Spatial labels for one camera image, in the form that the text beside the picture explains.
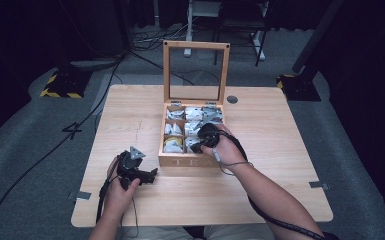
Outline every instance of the chair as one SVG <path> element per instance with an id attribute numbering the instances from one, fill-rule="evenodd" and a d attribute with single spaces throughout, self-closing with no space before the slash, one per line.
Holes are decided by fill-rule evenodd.
<path id="1" fill-rule="evenodd" d="M 263 36 L 260 41 L 257 61 L 255 66 L 258 66 L 261 52 L 263 49 L 264 39 L 267 31 L 266 16 L 263 14 L 259 3 L 265 1 L 258 0 L 222 0 L 220 4 L 219 14 L 216 27 L 213 32 L 212 41 L 220 41 L 220 33 L 222 31 L 250 32 L 250 41 L 254 40 L 257 32 L 262 31 Z M 215 53 L 214 65 L 217 64 L 217 52 Z"/>

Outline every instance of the wooden frame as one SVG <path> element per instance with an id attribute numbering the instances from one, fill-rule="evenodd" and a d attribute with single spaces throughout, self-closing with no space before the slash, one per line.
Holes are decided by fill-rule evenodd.
<path id="1" fill-rule="evenodd" d="M 183 153 L 165 153 L 163 151 L 164 141 L 170 137 L 164 134 L 164 129 L 167 120 L 167 110 L 170 108 L 174 108 L 172 106 L 173 102 L 181 102 L 181 106 L 179 108 L 186 107 L 204 107 L 208 102 L 213 103 L 217 109 L 220 109 L 222 114 L 224 114 L 223 110 L 223 102 L 224 102 L 224 92 L 226 87 L 226 78 L 227 78 L 227 68 L 229 62 L 229 53 L 230 53 L 230 44 L 228 43 L 212 43 L 212 42 L 185 42 L 185 41 L 164 41 L 163 46 L 163 55 L 164 55 L 164 108 L 163 108 L 163 119 L 161 124 L 161 139 L 160 146 L 158 151 L 158 158 L 161 166 L 173 166 L 173 167 L 219 167 L 217 162 L 213 158 L 207 157 L 203 154 L 195 154 L 195 153 L 187 153 L 185 139 L 187 134 L 183 131 L 182 136 L 176 136 L 182 139 L 183 145 Z M 206 99 L 205 95 L 194 98 L 172 98 L 171 90 L 176 88 L 176 86 L 171 86 L 170 81 L 170 50 L 173 48 L 190 48 L 190 49 L 205 49 L 205 50 L 216 50 L 223 52 L 223 60 L 221 66 L 220 73 L 220 81 L 217 90 L 217 98 L 216 99 Z M 201 90 L 215 90 L 215 86 L 179 86 L 178 91 L 183 92 L 208 92 Z M 178 125 L 182 127 L 185 124 L 185 121 L 178 120 Z"/>

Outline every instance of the small object in box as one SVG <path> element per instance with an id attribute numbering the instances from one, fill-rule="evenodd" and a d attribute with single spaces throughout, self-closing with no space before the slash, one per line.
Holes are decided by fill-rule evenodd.
<path id="1" fill-rule="evenodd" d="M 164 134 L 165 135 L 182 135 L 182 129 L 180 129 L 179 125 L 177 125 L 176 123 L 173 123 L 173 125 L 166 123 Z"/>
<path id="2" fill-rule="evenodd" d="M 167 140 L 164 141 L 163 152 L 182 153 L 183 152 L 182 139 L 178 137 L 167 138 Z"/>
<path id="3" fill-rule="evenodd" d="M 199 144 L 199 142 L 200 142 L 199 137 L 187 137 L 185 139 L 186 152 L 187 153 L 196 153 L 196 151 L 193 151 L 191 149 L 191 146 L 193 146 L 194 144 Z"/>
<path id="4" fill-rule="evenodd" d="M 200 122 L 198 121 L 192 121 L 192 122 L 187 122 L 185 123 L 185 135 L 187 136 L 197 136 L 199 127 L 197 128 Z"/>
<path id="5" fill-rule="evenodd" d="M 223 123 L 223 113 L 219 108 L 203 107 L 202 112 L 204 120 L 207 120 L 205 123 Z"/>
<path id="6" fill-rule="evenodd" d="M 201 107 L 186 107 L 185 113 L 188 121 L 202 121 Z"/>
<path id="7" fill-rule="evenodd" d="M 182 120 L 185 115 L 185 110 L 170 111 L 167 109 L 167 119 Z"/>

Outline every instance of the forearm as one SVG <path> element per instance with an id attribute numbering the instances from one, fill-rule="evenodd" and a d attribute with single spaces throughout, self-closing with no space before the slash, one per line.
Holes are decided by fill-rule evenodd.
<path id="1" fill-rule="evenodd" d="M 268 216 L 294 224 L 322 235 L 308 211 L 282 187 L 248 164 L 231 168 L 248 196 Z M 278 227 L 268 222 L 277 239 L 307 239 L 304 235 Z"/>
<path id="2" fill-rule="evenodd" d="M 114 240 L 117 236 L 117 229 L 119 224 L 119 220 L 102 216 L 90 234 L 89 240 Z"/>

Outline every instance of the wooden box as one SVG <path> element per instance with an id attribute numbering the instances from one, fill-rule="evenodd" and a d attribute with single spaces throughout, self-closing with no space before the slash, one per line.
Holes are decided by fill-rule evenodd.
<path id="1" fill-rule="evenodd" d="M 180 64 L 179 61 L 171 63 L 171 55 L 177 52 L 177 57 L 182 57 L 179 52 L 184 49 L 192 49 L 195 51 L 205 51 L 207 54 L 207 66 L 217 66 L 220 77 L 218 83 L 210 83 L 211 81 L 203 81 L 201 84 L 195 85 L 191 81 L 185 81 L 189 85 L 174 84 L 171 80 L 172 72 L 171 64 Z M 227 68 L 229 62 L 230 45 L 228 43 L 213 42 L 185 42 L 185 41 L 164 41 L 164 108 L 163 119 L 161 124 L 161 139 L 158 151 L 160 166 L 172 167 L 219 167 L 218 163 L 202 153 L 193 153 L 188 147 L 190 144 L 198 140 L 196 133 L 198 129 L 194 129 L 196 123 L 200 123 L 200 119 L 207 116 L 217 116 L 213 120 L 224 122 L 224 90 L 226 86 Z M 218 52 L 218 59 L 221 60 L 214 64 L 214 53 Z M 196 69 L 198 66 L 188 65 L 188 69 Z M 173 115 L 185 111 L 181 119 L 173 118 Z M 174 132 L 166 131 L 167 124 L 170 125 Z"/>

